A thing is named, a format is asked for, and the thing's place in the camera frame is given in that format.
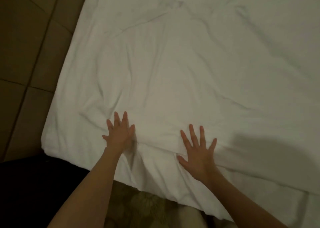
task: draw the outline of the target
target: white bed sheet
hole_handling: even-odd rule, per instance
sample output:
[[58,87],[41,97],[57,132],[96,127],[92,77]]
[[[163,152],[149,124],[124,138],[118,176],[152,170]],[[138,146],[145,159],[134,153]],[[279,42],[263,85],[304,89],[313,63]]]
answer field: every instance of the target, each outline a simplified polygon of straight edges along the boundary
[[86,0],[42,134],[91,169],[105,121],[128,111],[136,151],[115,179],[231,219],[179,166],[203,125],[215,161],[282,222],[320,224],[320,0]]

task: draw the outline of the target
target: left hand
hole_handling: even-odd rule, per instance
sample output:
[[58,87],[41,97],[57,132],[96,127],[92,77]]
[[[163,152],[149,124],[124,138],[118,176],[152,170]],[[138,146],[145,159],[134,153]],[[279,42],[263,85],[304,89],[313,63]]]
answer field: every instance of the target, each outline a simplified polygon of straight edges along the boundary
[[109,130],[109,136],[102,135],[106,141],[106,148],[113,149],[117,153],[122,154],[125,149],[131,147],[134,136],[135,126],[129,128],[128,113],[124,112],[122,121],[120,121],[117,112],[114,112],[114,125],[107,119],[106,124]]

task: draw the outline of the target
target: right hand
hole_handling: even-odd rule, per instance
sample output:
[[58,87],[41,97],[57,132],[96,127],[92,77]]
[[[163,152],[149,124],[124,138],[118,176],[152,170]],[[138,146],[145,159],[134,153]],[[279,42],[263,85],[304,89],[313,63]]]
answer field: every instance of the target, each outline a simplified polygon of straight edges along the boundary
[[191,176],[206,185],[210,178],[212,178],[212,175],[220,173],[213,159],[217,139],[215,138],[207,149],[203,126],[200,126],[200,145],[192,124],[189,125],[189,130],[193,146],[190,144],[186,134],[181,130],[181,137],[187,150],[188,161],[182,156],[177,156],[177,159],[180,165],[182,165]]

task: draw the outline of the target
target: tile floor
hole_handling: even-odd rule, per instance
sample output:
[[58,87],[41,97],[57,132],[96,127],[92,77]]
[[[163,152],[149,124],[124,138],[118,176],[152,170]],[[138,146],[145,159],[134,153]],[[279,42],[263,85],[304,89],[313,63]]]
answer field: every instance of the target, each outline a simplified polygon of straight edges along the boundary
[[0,0],[0,162],[41,133],[84,0]]

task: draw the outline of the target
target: finger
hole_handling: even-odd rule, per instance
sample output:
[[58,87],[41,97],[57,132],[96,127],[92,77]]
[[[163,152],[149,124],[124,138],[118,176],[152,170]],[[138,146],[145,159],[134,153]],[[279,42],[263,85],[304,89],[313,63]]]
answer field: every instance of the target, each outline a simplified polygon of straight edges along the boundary
[[110,121],[110,119],[106,120],[106,125],[108,126],[108,130],[109,130],[109,134],[111,133],[111,131],[113,130],[113,124]]
[[182,156],[177,156],[178,162],[182,167],[186,170],[188,170],[189,167],[189,162],[187,162]]
[[206,147],[205,129],[203,126],[200,126],[200,146]]
[[123,113],[122,121],[121,121],[121,126],[126,126],[128,127],[128,113],[125,111]]
[[134,136],[134,131],[136,130],[136,126],[132,124],[129,128],[129,137],[132,138]]
[[120,118],[117,112],[114,112],[114,126],[118,127],[120,125]]
[[214,149],[216,148],[216,145],[217,145],[217,138],[214,138],[214,140],[212,141],[210,147],[209,147],[209,150],[213,153],[214,152]]
[[193,143],[193,146],[194,147],[199,147],[198,138],[197,138],[197,136],[195,134],[195,131],[193,129],[193,125],[192,124],[189,125],[189,130],[190,130],[190,136],[191,136],[191,141]]
[[186,147],[187,152],[188,152],[191,149],[192,146],[191,146],[186,134],[182,130],[180,130],[180,134],[181,134],[181,137],[182,137],[183,144]]

